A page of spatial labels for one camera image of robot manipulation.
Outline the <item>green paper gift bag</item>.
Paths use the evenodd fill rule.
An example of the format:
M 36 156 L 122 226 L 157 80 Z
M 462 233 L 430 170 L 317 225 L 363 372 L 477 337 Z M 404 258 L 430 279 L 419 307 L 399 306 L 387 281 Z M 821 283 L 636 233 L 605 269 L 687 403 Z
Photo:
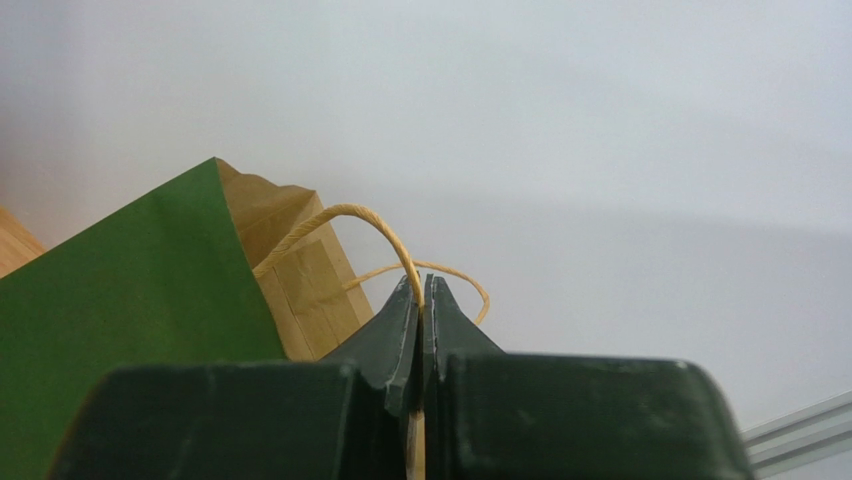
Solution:
M 55 455 L 91 390 L 144 365 L 316 362 L 366 323 L 333 304 L 359 279 L 327 284 L 301 257 L 334 218 L 360 219 L 395 250 L 418 305 L 413 377 L 423 406 L 426 280 L 372 210 L 313 210 L 211 159 L 159 186 L 1 282 L 1 475 L 52 479 Z

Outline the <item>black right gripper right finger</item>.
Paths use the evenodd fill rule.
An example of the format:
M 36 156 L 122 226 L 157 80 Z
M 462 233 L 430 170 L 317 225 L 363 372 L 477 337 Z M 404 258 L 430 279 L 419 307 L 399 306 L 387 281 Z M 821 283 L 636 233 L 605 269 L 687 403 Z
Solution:
M 429 479 L 750 479 L 727 401 L 673 359 L 503 351 L 429 275 L 423 316 Z

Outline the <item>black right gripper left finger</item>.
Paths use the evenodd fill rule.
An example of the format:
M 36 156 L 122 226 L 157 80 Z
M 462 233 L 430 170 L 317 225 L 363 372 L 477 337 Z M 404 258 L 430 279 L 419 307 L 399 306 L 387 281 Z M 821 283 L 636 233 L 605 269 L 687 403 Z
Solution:
M 411 479 L 418 305 L 401 280 L 316 362 L 144 365 L 91 390 L 52 479 Z

